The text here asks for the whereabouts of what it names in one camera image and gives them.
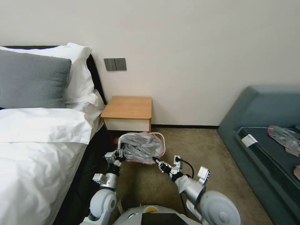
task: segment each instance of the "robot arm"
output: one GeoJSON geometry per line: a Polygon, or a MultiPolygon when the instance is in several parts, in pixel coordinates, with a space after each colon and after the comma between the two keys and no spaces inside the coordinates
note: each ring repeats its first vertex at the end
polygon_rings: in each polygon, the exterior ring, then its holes
{"type": "Polygon", "coordinates": [[[90,203],[90,215],[85,217],[80,225],[106,225],[110,215],[117,204],[116,189],[120,175],[121,162],[125,160],[122,149],[108,152],[105,159],[109,165],[106,174],[96,173],[93,181],[100,184],[101,189],[92,197],[90,203]]]}
{"type": "Polygon", "coordinates": [[[182,173],[182,161],[180,156],[174,156],[175,167],[171,167],[164,161],[153,157],[162,173],[169,175],[175,182],[179,193],[187,197],[187,208],[193,213],[203,225],[241,224],[241,218],[233,202],[222,193],[206,191],[206,182],[209,170],[201,167],[198,172],[198,181],[182,173]]]}

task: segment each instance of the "white card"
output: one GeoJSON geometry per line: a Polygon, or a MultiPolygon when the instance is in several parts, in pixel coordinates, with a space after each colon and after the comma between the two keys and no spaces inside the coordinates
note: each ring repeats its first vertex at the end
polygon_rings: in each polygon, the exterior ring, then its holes
{"type": "Polygon", "coordinates": [[[248,134],[246,137],[242,138],[242,142],[246,147],[249,147],[250,145],[256,143],[257,140],[251,134],[248,134]]]}

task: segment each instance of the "white wall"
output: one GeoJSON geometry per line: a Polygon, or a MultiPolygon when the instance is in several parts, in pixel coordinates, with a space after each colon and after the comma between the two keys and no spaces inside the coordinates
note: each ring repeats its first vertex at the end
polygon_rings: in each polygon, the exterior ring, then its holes
{"type": "Polygon", "coordinates": [[[218,125],[250,84],[300,84],[298,0],[10,0],[0,45],[92,46],[107,100],[152,96],[156,124],[218,125]],[[107,72],[103,58],[126,58],[107,72]]]}

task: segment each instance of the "wooden nightstand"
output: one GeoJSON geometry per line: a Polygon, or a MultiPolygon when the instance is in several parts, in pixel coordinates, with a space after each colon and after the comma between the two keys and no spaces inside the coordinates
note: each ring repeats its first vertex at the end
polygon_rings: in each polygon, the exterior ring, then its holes
{"type": "Polygon", "coordinates": [[[151,110],[151,97],[113,96],[101,117],[113,143],[116,144],[117,134],[121,132],[114,131],[150,132],[151,110]]]}

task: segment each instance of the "gray pillow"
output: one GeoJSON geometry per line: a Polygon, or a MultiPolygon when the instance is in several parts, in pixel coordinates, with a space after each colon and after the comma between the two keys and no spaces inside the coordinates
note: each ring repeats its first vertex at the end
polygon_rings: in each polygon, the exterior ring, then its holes
{"type": "Polygon", "coordinates": [[[0,50],[0,107],[64,108],[71,60],[0,50]]]}

